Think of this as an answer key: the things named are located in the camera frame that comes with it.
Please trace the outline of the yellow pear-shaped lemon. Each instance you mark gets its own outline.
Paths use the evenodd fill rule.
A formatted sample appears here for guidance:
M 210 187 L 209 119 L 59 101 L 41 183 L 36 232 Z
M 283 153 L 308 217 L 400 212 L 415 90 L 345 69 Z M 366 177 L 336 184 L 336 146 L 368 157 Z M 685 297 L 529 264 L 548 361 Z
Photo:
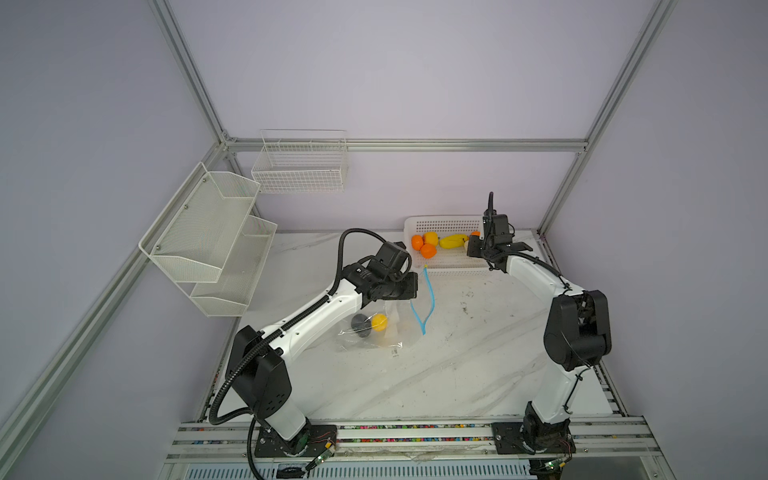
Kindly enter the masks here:
M 384 332 L 388 328 L 389 319 L 385 314 L 378 313 L 371 317 L 371 329 L 374 332 Z

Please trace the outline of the black avocado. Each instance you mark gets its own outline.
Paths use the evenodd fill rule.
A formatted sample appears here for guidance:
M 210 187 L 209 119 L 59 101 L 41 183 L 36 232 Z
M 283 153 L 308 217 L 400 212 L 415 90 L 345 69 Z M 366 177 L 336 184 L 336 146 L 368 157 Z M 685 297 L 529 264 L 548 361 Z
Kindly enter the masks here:
M 360 338 L 367 338 L 372 332 L 372 320 L 365 314 L 356 314 L 350 322 L 351 329 Z

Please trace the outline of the clear zip top bag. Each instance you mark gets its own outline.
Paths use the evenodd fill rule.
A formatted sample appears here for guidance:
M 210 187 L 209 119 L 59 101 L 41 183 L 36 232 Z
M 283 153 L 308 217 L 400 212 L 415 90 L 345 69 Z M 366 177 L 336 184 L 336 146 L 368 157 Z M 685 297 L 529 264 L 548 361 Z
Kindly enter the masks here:
M 403 301 L 378 301 L 342 320 L 333 330 L 340 348 L 400 350 L 414 346 L 427 333 L 436 310 L 430 270 L 417 273 L 417 297 Z

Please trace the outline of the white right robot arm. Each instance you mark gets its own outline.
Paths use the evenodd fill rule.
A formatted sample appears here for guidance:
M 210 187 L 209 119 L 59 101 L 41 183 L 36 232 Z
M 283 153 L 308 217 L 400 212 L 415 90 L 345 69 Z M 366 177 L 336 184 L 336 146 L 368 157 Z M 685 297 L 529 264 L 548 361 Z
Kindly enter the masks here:
M 567 281 L 552 265 L 533 256 L 529 245 L 510 235 L 469 237 L 466 252 L 522 282 L 549 306 L 543 345 L 551 365 L 529 401 L 518 441 L 543 453 L 567 440 L 573 402 L 587 371 L 612 348 L 607 297 Z

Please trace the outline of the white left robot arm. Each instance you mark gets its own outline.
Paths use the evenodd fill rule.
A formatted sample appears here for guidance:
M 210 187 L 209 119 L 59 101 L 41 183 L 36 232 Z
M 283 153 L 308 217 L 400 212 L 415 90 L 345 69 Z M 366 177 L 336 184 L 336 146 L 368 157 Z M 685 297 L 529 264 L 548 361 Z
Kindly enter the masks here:
M 286 443 L 308 435 L 310 421 L 292 400 L 289 367 L 338 322 L 376 301 L 413 300 L 418 274 L 402 272 L 370 259 L 337 272 L 332 285 L 298 311 L 260 330 L 239 330 L 222 384 L 208 413 L 219 425 L 250 415 Z

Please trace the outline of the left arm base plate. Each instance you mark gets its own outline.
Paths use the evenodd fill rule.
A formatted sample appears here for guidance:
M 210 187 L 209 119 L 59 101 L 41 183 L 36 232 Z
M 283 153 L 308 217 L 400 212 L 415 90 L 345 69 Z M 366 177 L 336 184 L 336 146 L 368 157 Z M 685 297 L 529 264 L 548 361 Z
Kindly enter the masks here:
M 337 441 L 338 427 L 331 424 L 309 423 L 296 437 L 283 439 L 274 429 L 261 429 L 253 442 L 256 458 L 317 457 Z

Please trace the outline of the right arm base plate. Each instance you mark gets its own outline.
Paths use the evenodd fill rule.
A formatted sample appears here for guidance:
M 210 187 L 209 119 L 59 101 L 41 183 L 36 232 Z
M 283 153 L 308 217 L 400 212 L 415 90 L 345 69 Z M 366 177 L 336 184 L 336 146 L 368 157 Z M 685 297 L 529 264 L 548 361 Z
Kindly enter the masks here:
M 557 424 L 496 422 L 491 430 L 500 455 L 572 454 L 576 447 L 569 426 L 568 420 Z

